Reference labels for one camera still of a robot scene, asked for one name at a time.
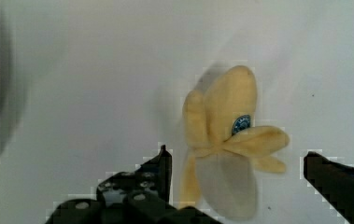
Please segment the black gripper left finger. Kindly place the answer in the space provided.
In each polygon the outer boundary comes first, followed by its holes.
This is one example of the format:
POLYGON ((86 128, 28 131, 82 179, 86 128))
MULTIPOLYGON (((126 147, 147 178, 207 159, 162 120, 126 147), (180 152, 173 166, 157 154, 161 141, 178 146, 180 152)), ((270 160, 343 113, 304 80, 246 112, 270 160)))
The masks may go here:
POLYGON ((168 202, 172 177, 172 155, 166 145, 159 154, 142 163, 135 171, 118 172, 102 181, 96 189, 96 200, 111 205, 122 203, 134 191, 146 191, 168 202))

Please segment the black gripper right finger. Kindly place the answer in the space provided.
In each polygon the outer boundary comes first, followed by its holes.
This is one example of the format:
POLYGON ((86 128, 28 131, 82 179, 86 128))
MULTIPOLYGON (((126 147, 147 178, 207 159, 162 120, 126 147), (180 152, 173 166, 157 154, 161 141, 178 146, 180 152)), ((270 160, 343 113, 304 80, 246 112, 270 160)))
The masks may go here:
POLYGON ((354 224, 354 167, 310 151, 304 157, 304 178, 349 224, 354 224))

